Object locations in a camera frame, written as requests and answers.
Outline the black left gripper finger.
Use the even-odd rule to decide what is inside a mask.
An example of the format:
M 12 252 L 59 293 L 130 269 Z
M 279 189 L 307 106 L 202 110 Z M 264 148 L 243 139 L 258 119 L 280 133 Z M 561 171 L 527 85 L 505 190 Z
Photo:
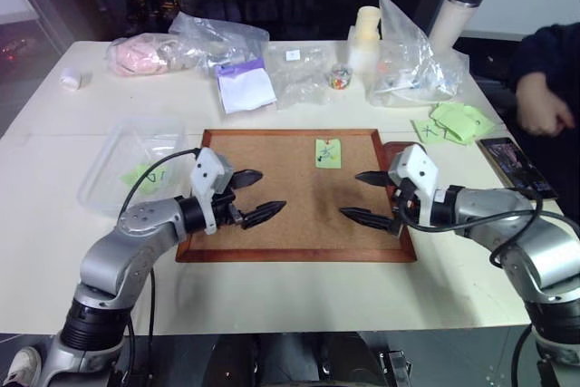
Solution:
M 254 210 L 241 214 L 242 221 L 240 226 L 243 229 L 249 229 L 263 224 L 279 213 L 285 205 L 286 202 L 284 200 L 269 201 L 259 205 Z
M 233 173 L 231 178 L 232 189 L 249 187 L 263 178 L 263 173 L 255 169 L 243 169 Z

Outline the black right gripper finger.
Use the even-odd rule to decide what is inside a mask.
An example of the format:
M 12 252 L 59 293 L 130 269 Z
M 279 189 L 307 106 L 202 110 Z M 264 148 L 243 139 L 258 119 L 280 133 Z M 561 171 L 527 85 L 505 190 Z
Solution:
M 401 221 L 397 218 L 378 215 L 365 208 L 346 207 L 339 210 L 347 218 L 362 226 L 380 229 L 394 236 L 401 233 Z
M 392 185 L 392 179 L 386 171 L 363 171 L 356 174 L 355 178 L 376 187 L 388 187 Z

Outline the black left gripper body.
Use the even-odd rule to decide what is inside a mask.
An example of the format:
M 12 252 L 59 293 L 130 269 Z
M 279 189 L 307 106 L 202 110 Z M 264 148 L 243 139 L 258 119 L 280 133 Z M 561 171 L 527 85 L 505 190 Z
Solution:
M 217 223 L 217 227 L 237 225 L 241 226 L 244 217 L 242 213 L 234 206 L 236 199 L 235 189 L 241 189 L 245 171 L 236 171 L 232 179 L 226 185 L 224 191 L 215 194 L 212 199 L 212 209 Z

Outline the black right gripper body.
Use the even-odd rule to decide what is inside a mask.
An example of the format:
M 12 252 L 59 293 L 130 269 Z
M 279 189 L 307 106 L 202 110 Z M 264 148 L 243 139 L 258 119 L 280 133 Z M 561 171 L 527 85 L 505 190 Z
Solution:
M 393 178 L 388 177 L 388 183 L 395 187 L 395 193 L 391 197 L 394 205 L 389 232 L 394 236 L 399 236 L 403 226 L 417 228 L 419 225 L 419 215 L 415 205 L 417 187 L 409 178 L 395 182 Z

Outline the person's bare hand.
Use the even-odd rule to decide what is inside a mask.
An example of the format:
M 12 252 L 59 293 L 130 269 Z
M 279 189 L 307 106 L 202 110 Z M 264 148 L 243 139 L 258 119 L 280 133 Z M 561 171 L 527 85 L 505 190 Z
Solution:
M 544 73 L 529 73 L 517 82 L 517 123 L 535 136 L 558 136 L 575 127 L 568 105 L 547 86 Z

